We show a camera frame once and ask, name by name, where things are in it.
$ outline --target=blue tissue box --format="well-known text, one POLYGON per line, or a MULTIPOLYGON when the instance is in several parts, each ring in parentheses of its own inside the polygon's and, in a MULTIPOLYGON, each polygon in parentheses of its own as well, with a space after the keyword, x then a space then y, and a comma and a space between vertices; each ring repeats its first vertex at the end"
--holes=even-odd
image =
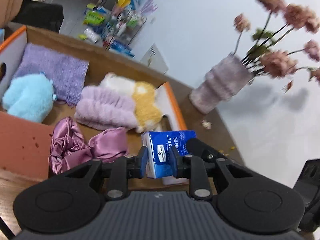
POLYGON ((169 148, 175 146, 179 153, 188 154, 186 142, 196 137, 192 130, 145 132, 141 135, 142 144, 148 148, 147 177, 163 178, 172 176, 169 148))

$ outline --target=yellow plush toy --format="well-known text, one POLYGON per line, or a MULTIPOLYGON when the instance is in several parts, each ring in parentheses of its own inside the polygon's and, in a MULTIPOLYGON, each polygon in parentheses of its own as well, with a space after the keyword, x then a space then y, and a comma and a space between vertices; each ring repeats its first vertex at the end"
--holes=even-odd
POLYGON ((147 82, 136 82, 132 98, 136 102, 137 133, 154 130, 162 118, 162 113, 155 106, 155 87, 147 82))

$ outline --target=pink flower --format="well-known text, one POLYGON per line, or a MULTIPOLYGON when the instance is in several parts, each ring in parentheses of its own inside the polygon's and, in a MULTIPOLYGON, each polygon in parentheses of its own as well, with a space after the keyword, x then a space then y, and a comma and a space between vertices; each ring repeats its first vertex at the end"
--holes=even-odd
POLYGON ((320 68, 318 68, 317 70, 314 70, 314 71, 310 71, 310 80, 313 78, 313 77, 316 77, 317 81, 319 82, 320 84, 320 68))
POLYGON ((295 29, 302 28, 309 18, 309 13, 301 5, 289 4, 284 12, 284 19, 295 29))
POLYGON ((305 27, 307 32, 317 33, 320 28, 320 20, 316 13, 310 10, 308 7, 305 9, 308 19, 306 20, 305 27))
POLYGON ((279 11, 283 11, 286 7, 284 0, 257 0, 263 4, 267 11, 271 11, 278 14, 279 11))
POLYGON ((287 74, 296 71, 297 60, 292 60, 287 56, 287 52, 281 50, 266 53, 259 58, 261 65, 264 66, 264 71, 269 73, 273 78, 284 77, 287 74))
POLYGON ((250 30, 251 24, 243 14, 239 14, 234 20, 234 26, 236 27, 236 30, 241 33, 244 30, 250 30))
POLYGON ((311 40, 304 44, 304 52, 308 54, 309 58, 316 62, 320 61, 320 48, 318 42, 311 40))

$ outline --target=flower stem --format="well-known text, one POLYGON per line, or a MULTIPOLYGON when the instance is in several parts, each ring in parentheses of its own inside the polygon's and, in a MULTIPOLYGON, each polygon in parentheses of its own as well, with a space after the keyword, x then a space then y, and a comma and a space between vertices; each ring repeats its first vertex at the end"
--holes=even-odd
POLYGON ((243 65, 247 65, 250 63, 250 59, 245 60, 244 62, 242 62, 243 65))
POLYGON ((233 55, 234 55, 234 54, 236 54, 236 52, 237 52, 237 49, 238 49, 238 46, 239 46, 239 41, 240 41, 241 35, 242 35, 242 32, 240 32, 239 38, 238 38, 238 40, 237 40, 236 49, 235 49, 235 52, 233 53, 233 55))
POLYGON ((285 34, 283 34, 279 39, 277 39, 274 44, 270 44, 270 45, 267 47, 267 49, 270 48, 270 47, 273 46, 273 45, 276 45, 279 41, 282 40, 282 38, 284 38, 284 36, 286 36, 286 35, 287 35, 290 31, 292 31, 292 30, 294 30, 294 27, 292 27, 292 28, 291 28, 290 30, 288 30, 285 34))
POLYGON ((252 71, 252 74, 253 74, 254 76, 260 76, 260 75, 262 75, 262 74, 266 74, 266 72, 264 71, 263 68, 260 68, 260 69, 258 69, 258 70, 252 71))
POLYGON ((300 51, 304 51, 304 49, 298 49, 298 50, 295 50, 295 51, 293 51, 293 52, 290 52, 290 53, 287 54, 287 56, 289 56, 289 55, 291 55, 291 54, 293 54, 293 53, 300 52, 300 51))
POLYGON ((316 69, 316 68, 310 67, 310 66, 306 66, 306 67, 297 68, 296 71, 297 71, 297 70, 300 70, 300 69, 316 69))
MULTIPOLYGON (((277 30, 273 35, 272 35, 272 37, 273 36, 275 36, 276 34, 278 34, 280 31, 282 31, 285 27, 287 27, 287 24, 285 24, 282 28, 280 28, 279 30, 277 30)), ((243 61, 243 60, 245 60, 247 57, 249 57, 249 55, 250 54, 252 54, 253 52, 255 52, 258 48, 260 48, 261 46, 263 46, 264 44, 266 44, 266 42, 268 41, 268 40, 270 40, 272 37, 270 37, 270 38, 267 38, 263 43, 261 43, 254 51, 252 51, 251 53, 248 53, 242 60, 241 60, 241 62, 243 61)))
POLYGON ((267 28, 267 25, 268 25, 268 23, 269 23, 269 21, 270 21, 270 18, 271 18, 271 14, 272 14, 272 12, 270 12, 270 14, 269 14, 269 16, 268 16, 268 19, 267 19, 267 21, 266 21, 266 24, 264 25, 264 28, 263 28, 262 32, 260 33, 259 38, 257 39, 256 45, 258 44, 258 42, 259 42, 259 40, 261 39, 264 31, 265 31, 266 28, 267 28))

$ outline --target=fuzzy vase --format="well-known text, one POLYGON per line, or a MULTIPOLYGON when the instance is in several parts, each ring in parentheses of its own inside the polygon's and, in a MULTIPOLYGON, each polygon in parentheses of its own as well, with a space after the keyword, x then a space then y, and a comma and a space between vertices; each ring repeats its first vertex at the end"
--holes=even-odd
POLYGON ((220 101, 236 95, 252 78, 240 59, 229 54, 205 74, 205 81, 191 91, 190 101, 202 114, 208 114, 220 101))

